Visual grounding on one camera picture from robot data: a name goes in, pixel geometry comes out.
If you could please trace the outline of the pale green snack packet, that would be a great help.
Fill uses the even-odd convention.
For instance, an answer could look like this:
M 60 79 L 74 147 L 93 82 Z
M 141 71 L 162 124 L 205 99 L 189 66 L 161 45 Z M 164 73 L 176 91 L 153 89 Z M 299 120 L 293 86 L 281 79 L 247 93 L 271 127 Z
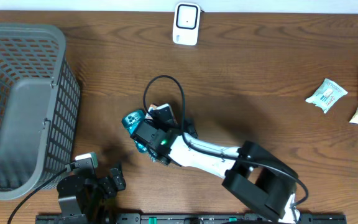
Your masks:
M 314 104 L 326 114 L 330 108 L 348 92 L 336 82 L 325 78 L 321 86 L 305 101 Z

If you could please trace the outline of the blue Listerine mouthwash bottle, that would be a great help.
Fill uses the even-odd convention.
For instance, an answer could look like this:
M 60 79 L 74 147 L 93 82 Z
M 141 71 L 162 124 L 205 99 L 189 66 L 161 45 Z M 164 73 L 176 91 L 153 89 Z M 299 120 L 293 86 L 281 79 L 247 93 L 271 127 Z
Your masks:
M 123 127 L 129 132 L 129 134 L 132 134 L 135 130 L 135 128 L 138 126 L 138 124 L 145 119 L 145 113 L 143 110 L 135 110 L 131 113 L 129 113 L 127 116 L 125 116 L 121 123 Z M 136 140 L 134 140 L 135 146 L 137 150 L 140 153 L 147 153 L 147 149 L 145 146 L 138 143 Z

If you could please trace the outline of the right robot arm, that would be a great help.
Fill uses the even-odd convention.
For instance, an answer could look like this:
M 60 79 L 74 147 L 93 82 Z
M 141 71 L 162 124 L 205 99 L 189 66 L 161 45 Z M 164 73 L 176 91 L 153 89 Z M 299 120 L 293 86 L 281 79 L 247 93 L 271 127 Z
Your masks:
M 122 125 L 137 149 L 164 165 L 194 167 L 223 179 L 222 185 L 246 207 L 271 222 L 298 223 L 298 174 L 260 145 L 218 146 L 201 141 L 192 120 L 175 120 L 168 108 L 135 110 Z

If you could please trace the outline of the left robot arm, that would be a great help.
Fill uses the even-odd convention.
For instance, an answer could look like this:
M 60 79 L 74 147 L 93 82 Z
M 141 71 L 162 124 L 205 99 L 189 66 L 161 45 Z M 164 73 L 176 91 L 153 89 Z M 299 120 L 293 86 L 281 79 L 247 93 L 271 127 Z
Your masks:
M 110 168 L 109 175 L 97 177 L 91 158 L 72 162 L 73 175 L 65 177 L 57 185 L 58 203 L 63 223 L 115 223 L 106 201 L 126 189 L 122 165 Z

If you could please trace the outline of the small orange tissue pack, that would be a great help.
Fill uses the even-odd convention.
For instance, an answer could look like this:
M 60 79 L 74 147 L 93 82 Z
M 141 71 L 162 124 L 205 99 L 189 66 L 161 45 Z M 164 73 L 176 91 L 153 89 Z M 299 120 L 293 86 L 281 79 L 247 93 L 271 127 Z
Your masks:
M 151 104 L 149 107 L 148 107 L 148 110 L 146 112 L 146 115 L 145 115 L 145 118 L 146 119 L 153 119 L 153 117 L 150 115 L 154 110 L 157 109 L 157 105 L 155 104 Z

